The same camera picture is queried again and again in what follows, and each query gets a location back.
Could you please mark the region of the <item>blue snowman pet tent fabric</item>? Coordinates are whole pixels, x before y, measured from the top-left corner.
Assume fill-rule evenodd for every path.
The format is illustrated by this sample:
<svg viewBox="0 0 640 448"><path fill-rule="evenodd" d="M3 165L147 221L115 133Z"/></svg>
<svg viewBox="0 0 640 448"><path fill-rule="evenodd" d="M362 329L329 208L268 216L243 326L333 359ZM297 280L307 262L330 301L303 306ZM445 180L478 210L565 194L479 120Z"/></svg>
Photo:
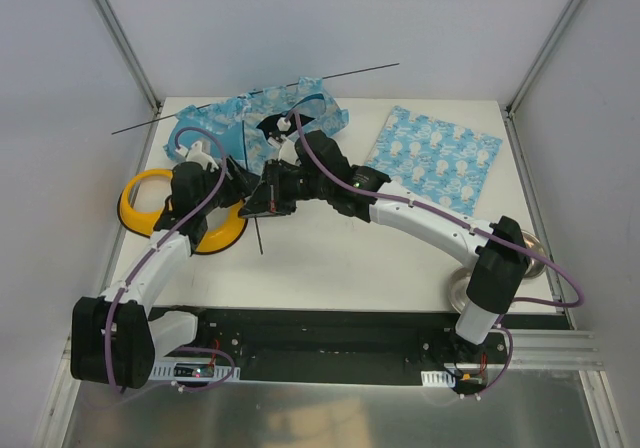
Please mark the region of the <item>blue snowman pet tent fabric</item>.
<svg viewBox="0 0 640 448"><path fill-rule="evenodd" d="M244 168L243 128L244 121L255 123L263 130L263 121L272 115L287 117L290 111L300 116L303 130L320 130L332 137L349 123L349 112L339 107L319 78L301 77L292 87L274 86L257 94L242 94L222 102L212 103L204 108L193 105L176 114L177 123L164 146L166 156L182 162L176 150L180 145L190 147L201 140L209 145L211 156L218 158L219 151L208 137L194 128L203 129L221 143L227 156L232 156ZM292 126L288 139L296 141L297 129ZM269 145L267 160L278 157L280 148Z"/></svg>

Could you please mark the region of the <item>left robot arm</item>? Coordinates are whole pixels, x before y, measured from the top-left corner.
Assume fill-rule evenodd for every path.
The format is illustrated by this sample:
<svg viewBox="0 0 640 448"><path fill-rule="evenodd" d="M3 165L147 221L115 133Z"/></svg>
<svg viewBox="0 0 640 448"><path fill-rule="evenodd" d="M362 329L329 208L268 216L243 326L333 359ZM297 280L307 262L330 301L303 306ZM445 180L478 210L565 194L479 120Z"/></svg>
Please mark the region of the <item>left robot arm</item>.
<svg viewBox="0 0 640 448"><path fill-rule="evenodd" d="M195 314L170 311L151 320L151 309L175 271L195 254L215 254L232 246L244 233L239 211L259 177L233 158L185 161L164 171L170 193L163 208L139 213L119 199L118 215L148 244L123 277L101 295L80 298L72 312L73 378L114 388L140 388L157 358L177 348L188 356L204 355L210 331Z"/></svg>

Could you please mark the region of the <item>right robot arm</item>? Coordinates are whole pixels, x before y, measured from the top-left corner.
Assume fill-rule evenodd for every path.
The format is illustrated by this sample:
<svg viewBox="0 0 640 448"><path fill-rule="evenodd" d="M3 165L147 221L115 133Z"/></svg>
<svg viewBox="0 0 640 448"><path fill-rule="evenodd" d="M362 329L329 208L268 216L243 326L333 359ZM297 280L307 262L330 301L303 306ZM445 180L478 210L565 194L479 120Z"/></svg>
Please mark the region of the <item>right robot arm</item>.
<svg viewBox="0 0 640 448"><path fill-rule="evenodd" d="M294 150L293 163L264 164L240 217L288 216L300 201L321 200L343 216L396 229L443 251L470 272L468 300L450 337L451 353L466 363L481 356L529 266L520 225L506 216L489 223L438 208L388 175L350 164L338 144L320 131L297 140Z"/></svg>

